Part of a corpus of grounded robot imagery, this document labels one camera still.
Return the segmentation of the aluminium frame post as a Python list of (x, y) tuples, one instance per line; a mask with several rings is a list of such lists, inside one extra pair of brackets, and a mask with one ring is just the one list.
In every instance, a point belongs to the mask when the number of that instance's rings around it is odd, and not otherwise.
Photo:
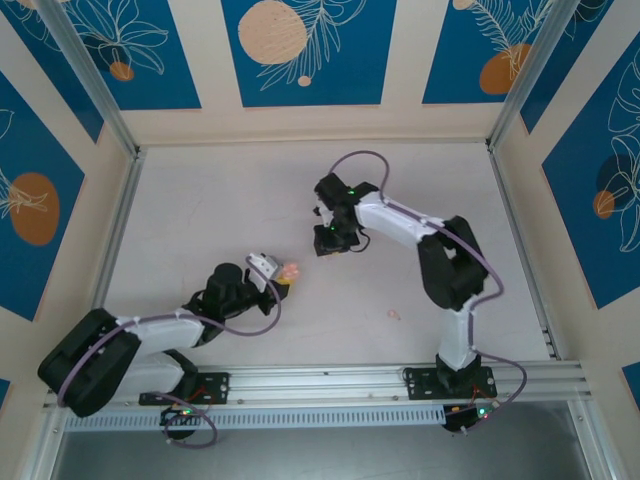
[(136, 161), (140, 147), (63, 6), (57, 0), (33, 0), (33, 3), (75, 76), (115, 139), (128, 157), (132, 161)]
[(499, 115), (486, 138), (487, 150), (495, 154), (506, 140), (512, 124), (520, 118), (520, 111), (539, 81), (549, 59), (573, 23), (581, 0), (554, 0), (551, 11), (534, 41), (524, 66), (507, 94)]
[(591, 400), (567, 402), (591, 480), (619, 480), (612, 450)]
[(29, 448), (19, 480), (51, 480), (64, 437), (68, 411), (59, 407), (45, 409)]

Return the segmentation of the aluminium table side rail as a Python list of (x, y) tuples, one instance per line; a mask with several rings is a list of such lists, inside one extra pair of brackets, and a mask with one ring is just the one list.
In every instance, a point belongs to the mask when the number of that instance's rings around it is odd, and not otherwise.
[(487, 147), (487, 151), (497, 187), (500, 192), (502, 203), (508, 217), (520, 264), (522, 266), (529, 294), (533, 302), (534, 310), (536, 312), (536, 317), (538, 319), (541, 332), (545, 339), (545, 344), (547, 345), (549, 357), (553, 360), (561, 360), (562, 355), (558, 349), (555, 335), (551, 328), (549, 314), (544, 304), (541, 291), (538, 287), (530, 257), (526, 250), (526, 245), (522, 237), (522, 231), (520, 229), (518, 218), (516, 216), (516, 211), (514, 210), (514, 203), (512, 202), (511, 196), (509, 195), (505, 177), (501, 171), (498, 158), (494, 151), (490, 147)]
[(104, 255), (96, 278), (91, 307), (102, 307), (107, 298), (130, 212), (135, 200), (147, 150), (140, 148), (131, 161), (109, 231)]

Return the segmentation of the grey metal sheet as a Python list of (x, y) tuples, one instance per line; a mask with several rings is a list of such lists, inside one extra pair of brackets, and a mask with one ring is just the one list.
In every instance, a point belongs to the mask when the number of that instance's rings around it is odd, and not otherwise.
[(440, 426), (241, 430), (185, 450), (152, 432), (70, 433), (52, 480), (591, 480), (567, 408), (518, 403)]

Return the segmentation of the small circuit board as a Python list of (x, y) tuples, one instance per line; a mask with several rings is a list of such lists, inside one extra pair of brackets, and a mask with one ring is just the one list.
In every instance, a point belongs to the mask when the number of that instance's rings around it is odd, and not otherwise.
[(443, 428), (453, 434), (465, 433), (486, 420), (498, 407), (497, 403), (469, 403), (445, 405)]
[(194, 412), (190, 408), (168, 406), (160, 413), (159, 424), (161, 427), (190, 426)]

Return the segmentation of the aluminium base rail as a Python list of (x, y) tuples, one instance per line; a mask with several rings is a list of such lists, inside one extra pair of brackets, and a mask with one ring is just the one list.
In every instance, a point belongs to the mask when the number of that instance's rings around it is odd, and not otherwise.
[[(193, 368), (184, 380), (192, 380), (199, 373), (229, 373), (227, 403), (208, 405), (229, 408), (387, 406), (412, 403), (459, 405), (484, 402), (503, 406), (515, 401), (585, 400), (591, 396), (591, 389), (577, 361), (518, 361), (515, 364), (487, 362), (484, 366), (493, 371), (497, 396), (490, 398), (476, 392), (470, 400), (410, 400), (402, 377), (403, 370), (406, 367), (434, 367), (432, 364), (201, 366)], [(77, 412), (86, 417), (103, 409), (124, 406), (165, 408), (182, 404), (190, 409), (198, 406), (170, 395), (176, 387), (165, 385), (159, 374), (153, 379), (134, 375), (126, 378), (114, 395), (102, 394), (97, 406), (82, 407)]]

